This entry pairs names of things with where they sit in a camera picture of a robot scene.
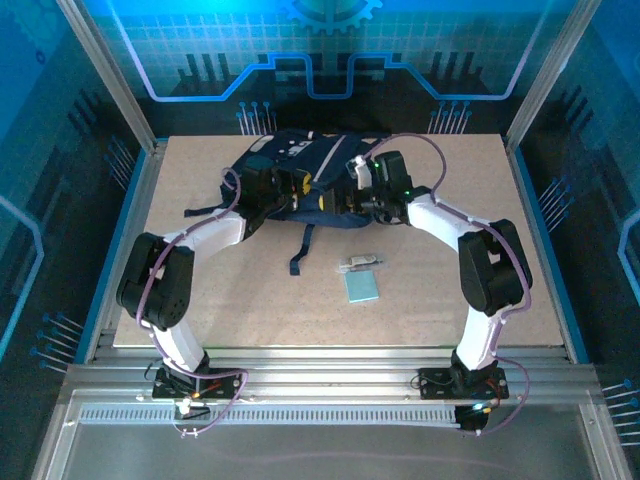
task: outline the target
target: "navy blue backpack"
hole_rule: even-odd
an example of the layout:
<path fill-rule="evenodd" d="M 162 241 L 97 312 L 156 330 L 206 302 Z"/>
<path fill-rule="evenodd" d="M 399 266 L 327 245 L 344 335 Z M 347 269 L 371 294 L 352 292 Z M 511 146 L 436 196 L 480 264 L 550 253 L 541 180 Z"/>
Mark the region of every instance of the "navy blue backpack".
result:
<path fill-rule="evenodd" d="M 333 228 L 362 228 L 369 225 L 371 215 L 354 213 L 332 214 L 320 210 L 318 200 L 327 190 L 339 185 L 356 185 L 346 169 L 346 163 L 356 155 L 364 155 L 387 135 L 355 134 L 325 136 L 306 130 L 282 130 L 269 137 L 258 140 L 247 150 L 231 168 L 241 173 L 247 160 L 255 155 L 267 157 L 284 169 L 299 169 L 311 174 L 311 192 L 300 200 L 294 212 L 275 212 L 269 216 L 272 220 L 306 223 L 302 248 L 289 263 L 291 275 L 300 275 L 299 261 L 309 251 L 311 234 L 316 225 Z M 365 138 L 374 138 L 373 143 Z M 228 205 L 234 196 L 224 184 L 220 186 L 222 205 L 198 210 L 185 210 L 185 217 L 211 213 L 215 208 Z"/>

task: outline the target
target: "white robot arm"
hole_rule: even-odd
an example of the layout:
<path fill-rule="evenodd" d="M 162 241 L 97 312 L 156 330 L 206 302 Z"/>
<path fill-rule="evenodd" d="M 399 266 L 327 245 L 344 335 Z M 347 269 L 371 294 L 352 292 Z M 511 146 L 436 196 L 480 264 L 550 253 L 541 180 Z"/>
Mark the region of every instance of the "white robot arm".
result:
<path fill-rule="evenodd" d="M 218 216 L 222 209 L 216 209 L 210 217 Z M 194 271 L 207 259 L 220 250 L 240 243 L 244 239 L 247 221 L 237 212 L 229 212 L 224 217 L 211 222 L 176 244 L 176 248 L 184 247 L 193 252 Z M 171 242 L 181 232 L 174 232 L 163 237 L 166 243 Z M 161 348 L 170 360 L 178 367 L 194 372 L 205 359 L 205 351 L 193 335 L 188 321 L 188 314 L 173 327 L 160 329 L 149 324 L 152 335 L 155 335 Z"/>
<path fill-rule="evenodd" d="M 469 220 L 463 220 L 443 209 L 443 205 L 452 208 L 438 198 L 434 201 L 429 194 L 421 195 L 407 206 L 409 224 L 430 233 L 458 253 L 459 239 L 467 233 L 482 229 L 472 225 L 472 217 L 464 215 Z M 481 370 L 494 362 L 494 339 L 497 340 L 500 332 L 502 310 L 487 316 L 469 306 L 464 334 L 456 348 L 458 358 L 467 369 Z"/>
<path fill-rule="evenodd" d="M 469 303 L 469 311 L 462 340 L 452 355 L 451 377 L 459 392 L 468 392 L 474 385 L 484 383 L 491 369 L 495 368 L 495 347 L 503 324 L 502 313 L 520 302 L 523 285 L 504 249 L 483 228 L 489 222 L 459 212 L 432 195 L 426 187 L 413 188 L 399 152 L 376 157 L 376 169 L 377 165 L 382 166 L 383 172 L 377 172 L 371 166 L 365 169 L 362 159 L 356 159 L 353 171 L 358 179 L 357 188 L 327 192 L 322 197 L 322 208 L 331 213 L 371 213 L 378 220 L 396 218 L 430 233 L 458 253 L 461 288 Z M 261 196 L 252 194 L 249 177 L 248 185 L 243 184 L 242 195 L 246 194 L 251 201 L 240 202 L 226 216 L 204 225 L 178 242 L 165 260 L 162 277 L 154 279 L 144 311 L 144 325 L 155 336 L 167 357 L 168 366 L 175 365 L 187 372 L 199 372 L 209 367 L 204 349 L 193 335 L 188 319 L 183 318 L 189 304 L 194 268 L 220 250 L 252 235 L 274 209 L 289 204 L 292 191 L 296 195 L 305 191 L 303 186 L 308 177 L 287 177 L 284 182 L 274 182 L 273 172 L 271 168 L 266 177 L 267 184 L 277 183 L 279 190 L 268 201 L 262 202 Z M 260 172 L 255 174 L 256 178 L 261 175 Z M 283 190 L 283 184 L 294 186 Z M 216 210 L 211 216 L 220 212 Z M 490 225 L 515 251 L 531 286 L 531 274 L 513 224 L 501 220 Z M 136 240 L 117 298 L 132 316 L 135 317 L 150 267 L 159 252 L 180 233 L 183 232 L 163 237 L 145 233 Z"/>

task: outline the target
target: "purple cable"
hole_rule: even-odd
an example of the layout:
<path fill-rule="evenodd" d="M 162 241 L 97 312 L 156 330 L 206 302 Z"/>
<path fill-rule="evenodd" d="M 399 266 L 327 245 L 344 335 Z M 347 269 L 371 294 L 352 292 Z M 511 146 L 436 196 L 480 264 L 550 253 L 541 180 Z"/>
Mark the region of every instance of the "purple cable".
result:
<path fill-rule="evenodd" d="M 207 225 L 211 222 L 216 222 L 220 220 L 222 217 L 227 215 L 231 210 L 233 210 L 233 208 L 238 204 L 238 201 L 240 201 L 240 195 L 241 195 L 240 176 L 231 168 L 225 168 L 222 170 L 222 180 L 224 184 L 229 188 L 233 188 L 233 187 L 229 185 L 229 183 L 225 178 L 227 173 L 230 173 L 231 176 L 234 177 L 234 180 L 236 181 L 236 188 L 235 188 L 236 196 L 231 202 L 231 204 L 227 208 L 225 208 L 222 211 L 222 213 L 219 213 L 214 217 L 208 217 L 208 218 L 205 218 L 204 220 L 200 220 L 199 222 L 194 223 L 189 228 L 187 228 L 184 232 L 176 236 L 176 238 L 174 238 L 164 248 L 164 250 L 162 250 L 162 252 L 158 256 L 158 259 L 156 260 L 156 263 L 153 265 L 153 268 L 151 269 L 151 273 L 149 273 L 149 278 L 147 279 L 147 283 L 145 284 L 144 290 L 142 291 L 142 296 L 140 297 L 140 303 L 138 304 L 138 310 L 136 311 L 136 324 L 143 330 L 146 330 L 147 332 L 152 331 L 151 328 L 145 327 L 144 325 L 142 325 L 142 316 L 144 313 L 144 307 L 146 306 L 147 300 L 149 299 L 149 293 L 151 293 L 151 287 L 153 286 L 153 282 L 156 279 L 158 272 L 162 268 L 162 265 L 164 264 L 165 259 L 167 258 L 167 256 L 169 255 L 173 247 L 175 247 L 180 241 L 182 241 L 185 237 L 187 237 L 189 234 L 193 233 L 195 230 L 199 229 L 200 227 L 203 227 L 204 225 Z"/>
<path fill-rule="evenodd" d="M 493 237 L 498 240 L 498 242 L 500 242 L 500 245 L 502 246 L 502 248 L 504 248 L 504 250 L 507 252 L 507 255 L 509 256 L 509 259 L 511 260 L 511 263 L 513 264 L 513 267 L 516 269 L 516 273 L 518 275 L 518 279 L 520 280 L 520 284 L 522 285 L 522 290 L 524 293 L 524 297 L 525 297 L 525 301 L 524 301 L 524 305 L 522 307 L 516 307 L 516 308 L 512 308 L 507 310 L 506 312 L 502 312 L 502 314 L 500 315 L 500 318 L 502 320 L 506 320 L 509 316 L 513 315 L 514 313 L 521 313 L 521 312 L 525 312 L 527 310 L 529 310 L 529 308 L 531 308 L 531 290 L 529 288 L 529 284 L 527 282 L 527 277 L 524 273 L 524 269 L 522 268 L 522 265 L 520 264 L 520 262 L 518 261 L 518 257 L 516 256 L 515 252 L 513 251 L 513 249 L 511 248 L 511 246 L 509 245 L 509 243 L 505 240 L 505 238 L 500 235 L 500 233 L 498 233 L 494 228 L 492 228 L 490 225 L 485 225 L 481 222 L 478 222 L 476 220 L 473 221 L 469 221 L 469 218 L 462 212 L 456 210 L 453 207 L 450 207 L 448 205 L 444 205 L 442 203 L 439 203 L 436 199 L 436 190 L 440 187 L 440 185 L 442 184 L 442 182 L 444 181 L 445 176 L 447 175 L 447 160 L 444 156 L 444 152 L 442 151 L 442 149 L 440 148 L 440 146 L 434 142 L 433 140 L 431 140 L 428 137 L 424 137 L 418 133 L 398 133 L 395 135 L 391 135 L 388 138 L 385 138 L 384 140 L 382 140 L 379 144 L 377 144 L 375 147 L 373 147 L 371 150 L 369 150 L 366 154 L 364 154 L 362 156 L 362 158 L 364 160 L 371 158 L 371 156 L 377 152 L 380 148 L 382 148 L 383 145 L 386 145 L 387 143 L 391 142 L 392 140 L 396 139 L 396 138 L 400 138 L 400 137 L 414 137 L 414 138 L 419 138 L 421 140 L 424 140 L 425 142 L 427 142 L 429 145 L 431 145 L 436 152 L 438 152 L 438 155 L 440 156 L 440 160 L 442 161 L 442 173 L 440 174 L 440 178 L 438 178 L 438 181 L 433 185 L 433 187 L 431 188 L 431 200 L 433 200 L 433 202 L 436 204 L 436 206 L 440 207 L 441 209 L 443 209 L 444 211 L 455 215 L 456 217 L 458 217 L 459 219 L 468 222 L 469 224 L 478 227 L 478 228 L 482 228 L 484 230 L 486 230 L 487 232 L 489 232 L 491 235 L 493 235 Z M 492 339 L 492 345 L 494 348 L 492 348 L 492 350 L 495 350 L 495 344 L 497 344 L 497 336 L 500 334 L 500 331 L 502 330 L 502 325 L 499 324 L 498 327 L 496 328 L 496 330 L 494 331 L 494 338 Z"/>
<path fill-rule="evenodd" d="M 227 176 L 227 174 L 231 174 L 231 176 L 234 178 L 235 187 L 232 186 L 226 180 L 225 177 Z M 221 218 L 223 218 L 225 215 L 227 215 L 229 212 L 231 212 L 234 209 L 234 207 L 238 204 L 238 202 L 240 201 L 240 195 L 241 195 L 241 192 L 242 192 L 241 185 L 240 185 L 240 176 L 234 170 L 232 170 L 230 168 L 225 168 L 225 169 L 222 170 L 222 181 L 229 189 L 235 190 L 235 197 L 234 197 L 233 201 L 231 202 L 231 204 L 227 208 L 225 208 L 218 215 L 205 218 L 204 220 L 201 220 L 201 221 L 191 225 L 184 232 L 182 232 L 179 235 L 177 235 L 176 238 L 174 238 L 169 244 L 167 244 L 167 246 L 164 248 L 164 250 L 162 250 L 162 252 L 158 256 L 158 259 L 156 260 L 156 263 L 153 265 L 153 268 L 151 269 L 151 272 L 149 273 L 149 278 L 147 280 L 147 283 L 144 286 L 144 290 L 142 291 L 142 295 L 140 297 L 140 303 L 138 304 L 138 309 L 136 311 L 136 323 L 138 324 L 138 326 L 140 328 L 142 328 L 143 330 L 145 330 L 148 333 L 150 333 L 151 340 L 153 341 L 153 344 L 158 349 L 158 352 L 160 352 L 160 355 L 162 356 L 162 358 L 164 360 L 168 360 L 170 362 L 171 368 L 173 368 L 173 369 L 177 370 L 178 372 L 180 372 L 180 373 L 182 373 L 184 375 L 187 375 L 187 376 L 189 376 L 191 378 L 198 378 L 198 379 L 201 379 L 201 380 L 218 380 L 220 378 L 234 377 L 236 375 L 241 375 L 241 377 L 242 377 L 242 381 L 240 383 L 240 386 L 238 387 L 238 390 L 236 391 L 236 393 L 233 396 L 233 398 L 231 398 L 231 400 L 229 400 L 229 403 L 222 410 L 222 412 L 220 412 L 220 415 L 218 415 L 211 423 L 209 423 L 208 425 L 206 425 L 205 427 L 202 427 L 200 429 L 194 429 L 192 432 L 187 432 L 186 429 L 180 430 L 176 425 L 174 425 L 174 428 L 176 428 L 176 430 L 178 430 L 180 433 L 182 433 L 183 436 L 185 436 L 185 435 L 197 436 L 200 433 L 206 432 L 207 430 L 212 428 L 214 425 L 216 425 L 218 422 L 220 422 L 220 420 L 222 420 L 224 418 L 224 416 L 227 414 L 227 412 L 229 411 L 231 406 L 236 402 L 236 400 L 238 400 L 238 398 L 240 398 L 240 395 L 242 394 L 242 391 L 244 390 L 244 387 L 247 384 L 247 380 L 249 378 L 249 372 L 247 370 L 245 370 L 245 369 L 236 369 L 236 370 L 231 370 L 229 372 L 224 372 L 224 373 L 215 373 L 215 374 L 205 375 L 205 374 L 190 372 L 188 370 L 185 370 L 184 368 L 179 367 L 178 365 L 176 365 L 173 362 L 173 360 L 169 357 L 167 352 L 162 348 L 162 345 L 160 345 L 160 343 L 158 342 L 158 339 L 156 338 L 155 334 L 153 333 L 153 329 L 142 325 L 142 316 L 143 316 L 143 312 L 144 312 L 144 307 L 146 306 L 147 300 L 149 299 L 149 293 L 151 292 L 151 287 L 153 286 L 153 282 L 154 282 L 156 276 L 158 275 L 158 272 L 162 268 L 162 265 L 164 264 L 165 259 L 167 258 L 167 256 L 169 255 L 169 253 L 171 252 L 173 247 L 175 247 L 180 241 L 182 241 L 183 239 L 188 237 L 190 234 L 192 234 L 193 232 L 198 230 L 200 227 L 208 225 L 209 223 L 212 223 L 212 222 L 216 222 L 216 221 L 220 220 Z"/>
<path fill-rule="evenodd" d="M 400 138 L 400 137 L 419 138 L 420 140 L 424 140 L 425 142 L 427 142 L 429 145 L 431 145 L 433 148 L 435 148 L 436 152 L 438 152 L 438 155 L 440 156 L 440 160 L 442 161 L 442 173 L 440 174 L 440 178 L 438 178 L 438 181 L 433 185 L 433 188 L 431 189 L 432 192 L 435 192 L 436 189 L 438 189 L 440 187 L 442 182 L 444 182 L 444 177 L 447 175 L 447 160 L 445 159 L 444 152 L 442 151 L 440 146 L 436 142 L 431 140 L 430 138 L 423 137 L 422 135 L 420 135 L 418 133 L 396 133 L 395 135 L 391 135 L 390 137 L 385 138 L 384 140 L 382 140 L 379 144 L 377 144 L 375 147 L 373 147 L 371 150 L 369 150 L 367 153 L 365 153 L 362 156 L 362 159 L 366 160 L 368 158 L 371 158 L 371 155 L 373 155 L 375 152 L 380 150 L 380 148 L 382 148 L 383 145 L 386 145 L 390 141 L 395 140 L 396 138 Z"/>
<path fill-rule="evenodd" d="M 469 220 L 469 217 L 467 217 L 467 215 L 465 215 L 464 213 L 460 212 L 459 210 L 456 210 L 455 208 L 450 207 L 449 205 L 445 205 L 445 204 L 437 201 L 436 190 L 440 187 L 440 185 L 444 181 L 444 177 L 445 177 L 445 175 L 447 173 L 447 161 L 445 159 L 444 153 L 442 152 L 442 149 L 433 140 L 431 140 L 430 138 L 427 138 L 427 137 L 423 137 L 422 135 L 419 135 L 417 133 L 401 133 L 401 134 L 397 134 L 397 135 L 392 135 L 389 138 L 386 138 L 385 140 L 380 142 L 378 145 L 373 147 L 371 150 L 369 150 L 369 152 L 367 152 L 363 156 L 363 159 L 366 160 L 367 158 L 370 158 L 383 145 L 385 145 L 386 143 L 388 143 L 388 142 L 390 142 L 393 139 L 398 138 L 398 137 L 416 137 L 416 138 L 420 138 L 420 139 L 426 141 L 427 143 L 429 143 L 431 146 L 433 146 L 436 149 L 436 151 L 438 152 L 438 155 L 440 156 L 440 159 L 442 160 L 442 174 L 440 175 L 440 178 L 438 179 L 438 181 L 435 183 L 435 185 L 431 189 L 431 194 L 430 194 L 431 200 L 433 201 L 433 203 L 436 206 L 440 207 L 445 212 L 448 212 L 451 215 L 454 215 L 455 217 L 457 217 L 457 218 L 469 223 L 470 225 L 473 225 L 474 227 L 482 228 L 482 229 L 486 230 L 487 232 L 489 232 L 498 242 L 500 242 L 500 245 L 505 250 L 505 252 L 507 252 L 507 255 L 509 256 L 509 259 L 511 260 L 511 263 L 513 264 L 513 267 L 516 270 L 516 273 L 518 275 L 518 279 L 520 280 L 520 284 L 522 285 L 522 291 L 524 293 L 524 305 L 522 305 L 521 307 L 510 308 L 509 310 L 504 311 L 504 312 L 502 312 L 500 314 L 500 319 L 502 321 L 499 322 L 498 325 L 496 326 L 495 330 L 493 331 L 492 338 L 491 338 L 491 340 L 489 342 L 489 350 L 491 352 L 495 352 L 497 344 L 498 344 L 498 337 L 500 336 L 500 332 L 502 331 L 502 325 L 503 325 L 504 322 L 506 322 L 507 318 L 509 316 L 515 314 L 515 313 L 526 312 L 527 310 L 529 310 L 529 308 L 531 308 L 531 289 L 529 288 L 529 283 L 527 282 L 527 277 L 526 277 L 526 275 L 524 273 L 524 269 L 522 268 L 522 265 L 518 261 L 518 257 L 516 256 L 515 252 L 513 251 L 513 248 L 511 248 L 511 246 L 509 245 L 507 240 L 496 229 L 494 229 L 490 225 L 486 225 L 486 224 L 484 224 L 482 222 L 478 222 L 477 220 Z M 516 362 L 514 360 L 508 360 L 506 358 L 498 357 L 496 355 L 494 355 L 494 358 L 496 360 L 498 360 L 498 361 L 503 361 L 505 363 L 510 363 L 512 365 L 515 365 L 520 370 L 522 370 L 522 373 L 524 374 L 524 377 L 525 377 L 525 392 L 522 395 L 522 399 L 521 399 L 520 403 L 518 404 L 518 406 L 515 408 L 515 410 L 513 412 L 511 412 L 511 414 L 507 418 L 505 418 L 502 422 L 500 422 L 495 427 L 493 427 L 493 428 L 491 428 L 489 430 L 483 431 L 479 436 L 484 436 L 484 435 L 488 435 L 490 433 L 496 432 L 496 431 L 502 429 L 503 427 L 507 426 L 509 423 L 511 423 L 511 421 L 515 418 L 515 416 L 518 415 L 518 413 L 520 413 L 520 410 L 522 410 L 522 408 L 524 407 L 524 404 L 527 401 L 527 398 L 529 398 L 529 388 L 530 388 L 530 385 L 531 385 L 531 381 L 529 379 L 529 374 L 527 373 L 527 370 L 522 365 L 520 365 L 518 362 Z"/>

